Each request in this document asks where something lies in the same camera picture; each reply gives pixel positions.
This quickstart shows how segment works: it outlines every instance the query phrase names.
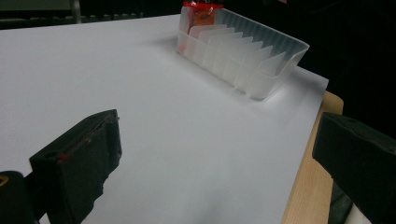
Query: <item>wooden surface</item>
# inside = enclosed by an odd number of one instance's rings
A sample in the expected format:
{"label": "wooden surface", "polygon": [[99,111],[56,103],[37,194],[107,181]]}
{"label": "wooden surface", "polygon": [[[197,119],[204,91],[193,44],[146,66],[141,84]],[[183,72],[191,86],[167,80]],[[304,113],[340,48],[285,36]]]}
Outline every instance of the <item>wooden surface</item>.
{"label": "wooden surface", "polygon": [[343,106],[344,102],[342,99],[328,91],[325,92],[289,196],[289,202],[282,223],[328,223],[330,199],[332,196],[332,178],[312,158],[312,150],[321,114],[325,111],[342,114]]}

